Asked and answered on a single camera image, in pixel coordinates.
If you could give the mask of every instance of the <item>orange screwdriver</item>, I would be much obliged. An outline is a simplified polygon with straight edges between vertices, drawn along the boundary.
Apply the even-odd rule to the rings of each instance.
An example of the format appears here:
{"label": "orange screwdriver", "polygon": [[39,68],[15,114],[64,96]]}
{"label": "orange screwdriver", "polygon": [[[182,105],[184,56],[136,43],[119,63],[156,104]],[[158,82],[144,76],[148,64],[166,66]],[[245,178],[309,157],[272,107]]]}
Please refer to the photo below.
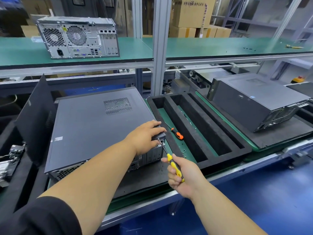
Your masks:
{"label": "orange screwdriver", "polygon": [[175,134],[175,136],[176,136],[178,139],[180,139],[180,140],[183,140],[183,139],[184,139],[183,135],[182,135],[181,133],[179,133],[176,129],[172,128],[171,126],[169,126],[169,128],[171,129],[171,131]]}

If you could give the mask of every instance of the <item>forearm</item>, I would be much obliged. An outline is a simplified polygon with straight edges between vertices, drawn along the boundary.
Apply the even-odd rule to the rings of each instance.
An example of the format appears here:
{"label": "forearm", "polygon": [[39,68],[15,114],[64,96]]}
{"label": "forearm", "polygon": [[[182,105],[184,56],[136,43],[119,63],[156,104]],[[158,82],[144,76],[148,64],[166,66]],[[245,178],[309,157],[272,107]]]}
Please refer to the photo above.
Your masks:
{"label": "forearm", "polygon": [[266,233],[209,182],[192,200],[210,235],[265,235]]}
{"label": "forearm", "polygon": [[65,201],[76,214],[83,235],[94,234],[135,154],[135,149],[125,140],[116,143],[41,196]]}

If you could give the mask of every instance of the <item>black sleeve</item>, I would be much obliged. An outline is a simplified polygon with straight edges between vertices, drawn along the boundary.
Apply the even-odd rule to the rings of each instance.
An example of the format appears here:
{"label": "black sleeve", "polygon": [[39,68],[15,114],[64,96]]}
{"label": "black sleeve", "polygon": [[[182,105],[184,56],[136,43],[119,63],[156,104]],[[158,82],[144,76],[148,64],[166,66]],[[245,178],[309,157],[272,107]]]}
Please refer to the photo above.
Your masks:
{"label": "black sleeve", "polygon": [[40,197],[0,223],[2,235],[82,235],[73,210],[55,197]]}

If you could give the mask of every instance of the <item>screwdriver handle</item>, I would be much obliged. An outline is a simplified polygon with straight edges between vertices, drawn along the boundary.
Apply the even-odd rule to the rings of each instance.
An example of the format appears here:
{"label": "screwdriver handle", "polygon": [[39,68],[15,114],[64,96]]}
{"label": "screwdriver handle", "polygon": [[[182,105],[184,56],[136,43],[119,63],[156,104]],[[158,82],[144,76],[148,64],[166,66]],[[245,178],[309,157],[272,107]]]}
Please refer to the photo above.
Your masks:
{"label": "screwdriver handle", "polygon": [[175,136],[180,139],[180,140],[183,140],[184,139],[184,136],[182,136],[181,133],[179,133],[176,129],[174,128],[171,128],[171,131],[175,134]]}
{"label": "screwdriver handle", "polygon": [[172,155],[169,153],[167,154],[167,160],[170,162],[171,166],[175,168],[176,170],[176,175],[182,178],[182,182],[185,181],[183,175],[182,175],[182,170],[180,169],[180,166],[174,161]]}

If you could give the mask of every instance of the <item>hand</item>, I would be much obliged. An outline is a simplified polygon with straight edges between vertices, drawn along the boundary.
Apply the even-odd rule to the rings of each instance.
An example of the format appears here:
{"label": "hand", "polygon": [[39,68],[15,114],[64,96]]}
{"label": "hand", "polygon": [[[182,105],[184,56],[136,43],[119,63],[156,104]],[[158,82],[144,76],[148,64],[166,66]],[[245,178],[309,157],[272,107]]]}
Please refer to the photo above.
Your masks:
{"label": "hand", "polygon": [[[162,162],[169,163],[167,158],[162,158],[161,160]],[[195,163],[185,158],[180,158],[175,154],[173,154],[173,160],[180,166],[185,182],[181,183],[182,178],[177,176],[176,170],[171,165],[169,165],[167,167],[167,170],[169,171],[168,183],[183,197],[189,198],[191,201],[193,201],[195,195],[200,193],[201,190],[206,187],[205,185],[208,183],[208,181]]]}
{"label": "hand", "polygon": [[123,141],[127,142],[129,146],[135,147],[136,155],[145,154],[160,144],[158,140],[151,141],[153,136],[166,132],[166,129],[163,127],[154,128],[160,124],[161,121],[148,121],[130,132]]}

